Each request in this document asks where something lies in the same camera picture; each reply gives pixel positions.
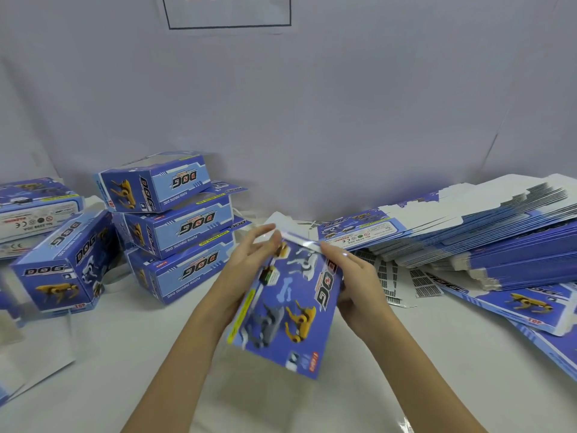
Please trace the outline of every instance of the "sign on wall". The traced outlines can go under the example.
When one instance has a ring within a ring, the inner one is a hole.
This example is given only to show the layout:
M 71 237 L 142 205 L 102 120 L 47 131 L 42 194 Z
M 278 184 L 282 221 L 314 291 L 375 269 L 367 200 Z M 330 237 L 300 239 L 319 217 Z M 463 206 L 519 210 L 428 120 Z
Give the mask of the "sign on wall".
M 170 30 L 289 28 L 292 0 L 158 0 Z

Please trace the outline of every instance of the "person's left hand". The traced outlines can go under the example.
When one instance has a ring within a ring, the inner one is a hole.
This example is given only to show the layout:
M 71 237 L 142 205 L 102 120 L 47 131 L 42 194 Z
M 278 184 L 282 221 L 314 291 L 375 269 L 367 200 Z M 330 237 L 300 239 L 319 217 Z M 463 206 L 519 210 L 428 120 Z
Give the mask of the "person's left hand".
M 233 320 L 242 296 L 249 290 L 260 267 L 279 248 L 282 238 L 275 231 L 271 238 L 261 243 L 255 239 L 275 228 L 275 224 L 255 228 L 246 235 L 234 250 L 226 266 L 211 289 L 194 309 L 203 327 L 211 325 L 215 337 L 220 338 L 226 326 Z

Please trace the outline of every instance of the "table surface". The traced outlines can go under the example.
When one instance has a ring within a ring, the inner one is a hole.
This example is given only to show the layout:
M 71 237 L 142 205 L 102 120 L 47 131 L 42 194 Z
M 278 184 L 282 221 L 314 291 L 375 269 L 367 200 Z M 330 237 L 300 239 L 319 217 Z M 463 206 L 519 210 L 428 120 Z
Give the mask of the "table surface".
M 118 432 L 212 282 L 162 307 L 130 278 L 74 315 L 76 363 L 0 409 L 0 431 Z M 577 383 L 505 319 L 451 295 L 419 301 L 395 312 L 489 432 L 575 433 Z M 221 341 L 191 431 L 400 433 L 403 419 L 337 312 L 315 382 Z

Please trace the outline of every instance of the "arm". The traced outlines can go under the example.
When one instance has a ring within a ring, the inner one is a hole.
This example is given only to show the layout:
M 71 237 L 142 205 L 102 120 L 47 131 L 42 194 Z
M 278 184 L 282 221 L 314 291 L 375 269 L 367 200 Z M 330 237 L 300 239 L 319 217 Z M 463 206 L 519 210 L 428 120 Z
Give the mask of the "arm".
M 371 350 L 415 433 L 487 433 L 386 303 L 372 264 L 321 244 L 344 273 L 340 312 Z
M 259 268 L 280 245 L 280 233 L 253 244 L 275 225 L 250 231 L 200 301 L 152 379 L 122 433 L 188 433 L 216 345 Z

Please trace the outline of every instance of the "forearm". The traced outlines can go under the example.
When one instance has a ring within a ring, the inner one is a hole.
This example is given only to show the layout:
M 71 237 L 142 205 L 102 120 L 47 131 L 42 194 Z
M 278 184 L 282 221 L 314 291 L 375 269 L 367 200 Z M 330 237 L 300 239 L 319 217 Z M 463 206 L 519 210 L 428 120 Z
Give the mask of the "forearm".
M 389 307 L 366 341 L 415 433 L 487 433 Z
M 193 313 L 122 433 L 188 432 L 218 339 Z

